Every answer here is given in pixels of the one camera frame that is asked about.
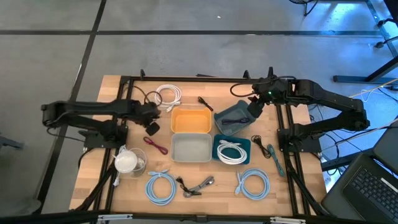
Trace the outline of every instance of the small black object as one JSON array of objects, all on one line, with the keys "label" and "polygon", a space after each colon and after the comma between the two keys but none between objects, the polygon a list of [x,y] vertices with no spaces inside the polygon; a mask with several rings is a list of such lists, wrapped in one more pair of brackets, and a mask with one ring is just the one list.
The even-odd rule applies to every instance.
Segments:
[{"label": "small black object", "polygon": [[222,119],[221,120],[221,124],[222,125],[230,125],[230,124],[234,124],[234,123],[248,123],[250,122],[249,118],[239,118],[239,119]]},{"label": "small black object", "polygon": [[261,136],[260,135],[253,135],[251,136],[251,141],[256,143],[260,149],[262,154],[264,155],[265,158],[269,159],[271,158],[271,153],[269,153],[268,149],[266,149],[261,142]]},{"label": "small black object", "polygon": [[190,195],[201,195],[200,192],[197,192],[197,191],[194,191],[194,190],[188,190],[187,187],[185,186],[184,181],[182,180],[181,177],[177,177],[175,180],[176,180],[178,183],[181,184],[180,187],[182,188],[182,190],[184,190],[184,192],[186,192],[186,193],[188,193],[188,194],[190,194]]},{"label": "small black object", "polygon": [[207,108],[209,108],[210,111],[213,111],[213,108],[209,106],[202,97],[198,96],[198,102],[205,105]]}]

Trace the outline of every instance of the cable connector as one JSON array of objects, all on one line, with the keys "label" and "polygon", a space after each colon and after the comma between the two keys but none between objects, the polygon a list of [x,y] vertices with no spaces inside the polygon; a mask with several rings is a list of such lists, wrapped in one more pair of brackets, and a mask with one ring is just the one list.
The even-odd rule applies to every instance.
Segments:
[{"label": "cable connector", "polygon": [[173,109],[173,107],[174,106],[178,106],[178,105],[180,105],[181,104],[181,102],[175,102],[173,105],[171,105],[171,106],[169,106],[167,109],[166,109],[166,112],[170,112],[172,109]]},{"label": "cable connector", "polygon": [[235,146],[241,145],[241,143],[233,143],[233,142],[229,142],[227,140],[220,140],[220,144],[234,144]]}]

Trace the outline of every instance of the gray container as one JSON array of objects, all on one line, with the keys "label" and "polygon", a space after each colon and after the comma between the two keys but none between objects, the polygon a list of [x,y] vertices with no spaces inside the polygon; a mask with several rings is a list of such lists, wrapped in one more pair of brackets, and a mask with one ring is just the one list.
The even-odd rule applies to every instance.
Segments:
[{"label": "gray container", "polygon": [[176,133],[172,136],[170,156],[174,162],[208,162],[213,141],[207,133]]},{"label": "gray container", "polygon": [[[216,123],[217,128],[226,136],[233,135],[238,131],[242,130],[246,126],[249,126],[251,123],[255,122],[256,119],[249,113],[248,111],[248,103],[243,100],[239,100],[238,103],[233,105],[232,107],[220,112],[214,113],[214,121]],[[222,119],[240,119],[240,118],[249,118],[248,123],[234,123],[229,125],[223,125],[221,123]]]}]

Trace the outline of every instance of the orange container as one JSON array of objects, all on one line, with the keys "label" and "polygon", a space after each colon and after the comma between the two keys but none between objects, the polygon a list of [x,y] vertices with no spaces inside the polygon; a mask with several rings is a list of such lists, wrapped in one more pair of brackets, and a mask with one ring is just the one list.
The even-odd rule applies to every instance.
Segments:
[{"label": "orange container", "polygon": [[211,130],[211,111],[183,110],[178,107],[172,111],[172,131],[175,133],[208,133]]}]

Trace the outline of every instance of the cable plug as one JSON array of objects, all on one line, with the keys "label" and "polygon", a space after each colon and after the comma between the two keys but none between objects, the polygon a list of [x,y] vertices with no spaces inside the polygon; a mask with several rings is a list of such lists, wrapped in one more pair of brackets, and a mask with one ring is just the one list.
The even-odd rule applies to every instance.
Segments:
[{"label": "cable plug", "polygon": [[168,112],[170,112],[172,109],[173,109],[173,107],[174,106],[178,106],[178,105],[180,105],[181,104],[181,102],[175,102],[173,105],[171,105],[171,106],[169,106],[167,109],[166,109],[166,112],[168,113]]},{"label": "cable plug", "polygon": [[234,144],[236,146],[240,146],[241,145],[241,143],[233,143],[233,142],[229,142],[227,140],[220,140],[220,143],[221,144]]},{"label": "cable plug", "polygon": [[114,185],[115,187],[117,187],[119,184],[120,184],[120,177],[119,177],[119,173],[118,173],[118,176],[117,176],[116,179],[114,180],[113,185]]},{"label": "cable plug", "polygon": [[391,91],[398,91],[398,86],[397,85],[391,85],[391,86],[385,87],[385,88],[387,88],[387,89],[389,89]]}]

